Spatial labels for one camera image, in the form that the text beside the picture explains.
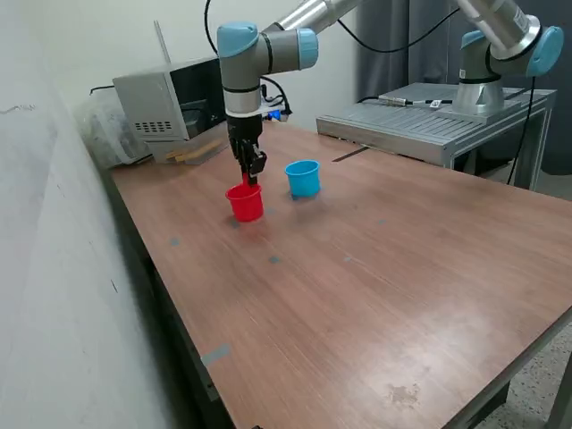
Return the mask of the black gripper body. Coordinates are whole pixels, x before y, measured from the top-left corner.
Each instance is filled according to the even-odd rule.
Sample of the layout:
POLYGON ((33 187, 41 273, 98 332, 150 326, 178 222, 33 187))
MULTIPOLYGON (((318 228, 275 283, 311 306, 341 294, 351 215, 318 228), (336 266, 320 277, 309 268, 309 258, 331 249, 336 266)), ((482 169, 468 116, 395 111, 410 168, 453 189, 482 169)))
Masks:
POLYGON ((249 117, 227 116, 229 140, 233 146, 246 140, 249 144, 258 145, 258 138, 263 132, 262 115, 249 117))

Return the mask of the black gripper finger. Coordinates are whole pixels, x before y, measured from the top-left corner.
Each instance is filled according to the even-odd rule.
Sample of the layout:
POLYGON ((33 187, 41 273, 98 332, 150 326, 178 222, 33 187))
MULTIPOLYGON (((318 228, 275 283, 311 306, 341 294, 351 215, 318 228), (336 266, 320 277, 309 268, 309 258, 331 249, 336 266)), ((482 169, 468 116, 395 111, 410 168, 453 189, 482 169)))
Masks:
POLYGON ((246 143, 246 166, 248 184, 254 186, 257 184, 257 176, 265 169, 267 155, 262 151, 257 143, 246 143))
POLYGON ((245 178, 248 175, 248 152, 245 150, 241 140, 232 140, 231 149, 240 165, 241 176, 245 178))

